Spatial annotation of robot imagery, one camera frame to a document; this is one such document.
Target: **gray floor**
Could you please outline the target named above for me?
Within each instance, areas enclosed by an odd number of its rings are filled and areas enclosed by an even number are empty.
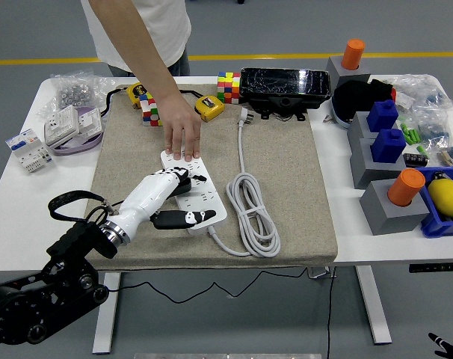
[[[453,1],[187,1],[190,55],[334,53],[352,37],[367,52],[453,52]],[[0,60],[95,57],[77,1],[0,0]],[[242,67],[324,69],[326,59],[192,61],[192,75],[216,76]],[[428,73],[453,99],[453,58],[363,60],[377,74]],[[0,177],[40,83],[51,74],[104,64],[0,66]],[[407,263],[374,266],[393,344],[374,346],[354,268],[338,268],[333,288],[331,358],[435,358],[433,331],[453,343],[453,273],[409,274]],[[297,274],[301,269],[276,272]],[[123,283],[151,280],[183,299],[216,280],[239,292],[254,270],[137,272]],[[0,280],[10,279],[0,274]],[[120,295],[111,358],[136,352],[321,353],[327,348],[329,281],[261,276],[237,299],[213,289],[172,304],[148,286]],[[38,346],[0,346],[0,358],[90,358],[96,311]]]

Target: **felt pad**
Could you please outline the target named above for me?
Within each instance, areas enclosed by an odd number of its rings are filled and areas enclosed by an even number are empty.
[[[216,85],[179,85],[203,95],[215,95]],[[197,98],[186,94],[194,106]],[[225,188],[240,172],[238,160],[238,116],[240,105],[202,124],[201,155],[215,188],[228,212],[227,223],[217,234],[235,251],[245,251],[238,219]],[[142,223],[136,238],[118,248],[112,260],[92,251],[87,259],[99,270],[130,271],[173,268],[247,268],[322,266],[331,264],[338,248],[324,190],[312,130],[308,117],[281,121],[270,116],[243,128],[245,170],[254,175],[263,200],[277,226],[281,252],[275,258],[234,257],[224,252],[208,235],[191,236],[187,230],[156,230]],[[162,127],[142,125],[142,113],[135,110],[125,91],[112,96],[108,125],[91,191],[111,203],[123,200],[148,174],[162,169],[164,149]],[[87,211],[98,203],[89,201]],[[171,198],[161,208],[178,209]]]

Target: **white robotic hand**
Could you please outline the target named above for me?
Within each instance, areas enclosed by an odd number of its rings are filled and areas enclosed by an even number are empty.
[[[146,176],[129,194],[118,214],[109,215],[101,226],[102,232],[115,244],[129,244],[137,233],[138,225],[151,221],[157,229],[190,228],[213,217],[213,210],[205,212],[164,211],[160,207],[169,197],[191,189],[191,178],[206,181],[185,168],[166,168]]]

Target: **yellow fruit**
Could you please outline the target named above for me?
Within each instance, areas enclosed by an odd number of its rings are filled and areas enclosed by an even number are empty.
[[[428,187],[429,195],[438,212],[453,217],[453,180],[434,179]]]

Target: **electrical socket panel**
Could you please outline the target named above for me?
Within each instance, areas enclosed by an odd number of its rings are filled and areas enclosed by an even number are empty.
[[[102,116],[98,108],[94,108],[89,112],[78,117],[78,136],[84,141],[90,140],[92,137],[102,133]]]
[[[72,105],[52,115],[44,126],[46,145],[56,148],[78,134],[78,114]]]
[[[215,184],[212,181],[202,159],[192,159],[190,162],[185,161],[184,153],[180,160],[173,159],[173,154],[166,154],[163,151],[160,154],[161,163],[164,168],[181,167],[186,168],[193,174],[201,174],[206,178],[206,182],[201,182],[198,179],[191,180],[191,190],[184,194],[175,196],[176,202],[182,211],[202,212],[209,209],[216,211],[216,215],[208,221],[197,224],[187,231],[192,236],[197,236],[208,232],[208,227],[214,226],[215,229],[222,227],[227,222],[227,209],[221,201]]]

